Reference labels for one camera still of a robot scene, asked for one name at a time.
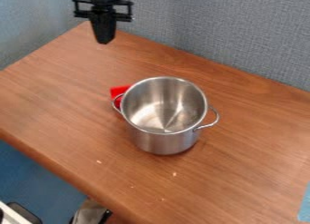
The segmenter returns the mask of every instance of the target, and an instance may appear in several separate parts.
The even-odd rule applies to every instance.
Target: pot rim
[[[123,113],[123,100],[126,99],[126,96],[127,94],[137,88],[138,85],[141,85],[142,83],[146,83],[147,81],[153,81],[153,80],[162,80],[162,79],[174,79],[174,80],[178,80],[181,82],[185,82],[185,83],[189,83],[197,90],[198,92],[201,93],[202,95],[202,99],[203,99],[203,113],[201,115],[201,118],[199,120],[191,125],[189,126],[185,130],[181,130],[181,131],[174,131],[174,132],[167,132],[167,133],[158,133],[158,132],[154,132],[154,131],[147,131],[145,129],[142,129],[138,125],[135,125],[131,120],[126,117],[125,113]],[[178,133],[183,133],[183,132],[187,132],[190,130],[194,130],[195,127],[201,124],[201,122],[203,121],[206,115],[207,115],[207,111],[209,111],[209,102],[207,102],[207,97],[202,91],[202,89],[199,88],[199,86],[193,83],[191,81],[186,80],[186,79],[182,79],[182,78],[178,78],[178,77],[173,77],[173,76],[157,76],[157,77],[150,77],[142,81],[139,81],[138,83],[135,83],[130,89],[126,91],[126,93],[123,94],[123,99],[122,99],[122,105],[121,105],[121,108],[122,108],[122,114],[123,114],[123,118],[127,120],[127,122],[131,124],[133,127],[135,127],[137,129],[139,129],[142,132],[145,133],[151,133],[151,134],[157,134],[157,135],[174,135],[174,134],[178,134]]]

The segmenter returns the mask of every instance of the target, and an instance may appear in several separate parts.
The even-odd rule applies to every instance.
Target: red object
[[[131,85],[123,85],[123,86],[118,86],[118,87],[113,87],[110,88],[110,94],[111,94],[111,100],[122,93],[125,93],[129,88],[131,87]],[[122,97],[119,97],[115,101],[115,106],[118,108],[121,108],[121,103],[122,103]]]

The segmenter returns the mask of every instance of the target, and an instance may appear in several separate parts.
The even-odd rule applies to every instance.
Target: metal pot
[[[115,106],[119,97],[123,97],[121,110]],[[113,107],[130,124],[135,146],[161,155],[187,150],[198,140],[201,129],[220,121],[201,88],[175,77],[154,77],[138,82],[115,97]],[[201,126],[209,108],[217,118]]]

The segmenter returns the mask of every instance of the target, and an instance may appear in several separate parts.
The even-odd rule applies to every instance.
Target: wood grain
[[[171,157],[135,148],[110,106],[111,86],[161,75],[194,82],[222,114]],[[125,32],[99,45],[90,23],[0,72],[0,86],[0,138],[127,223],[298,223],[310,93]]]

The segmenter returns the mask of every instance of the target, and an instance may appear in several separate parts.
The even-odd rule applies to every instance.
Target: pot handle
[[[215,108],[214,108],[211,105],[210,105],[209,107],[210,107],[210,109],[213,110],[213,112],[214,112],[215,115],[217,115],[215,121],[211,122],[210,124],[206,124],[206,125],[203,125],[203,126],[199,126],[199,127],[194,128],[193,131],[198,131],[198,130],[205,129],[205,128],[207,128],[207,127],[213,127],[213,126],[218,123],[220,118],[221,118],[220,113],[218,113],[218,111],[215,110]]]
[[[118,100],[121,97],[123,97],[123,95],[125,95],[125,93],[119,94],[119,95],[113,99],[113,102],[111,102],[111,106],[113,106],[114,110],[115,110],[121,115],[123,115],[123,113],[122,113],[122,110],[117,107],[115,102],[117,102],[117,100]]]

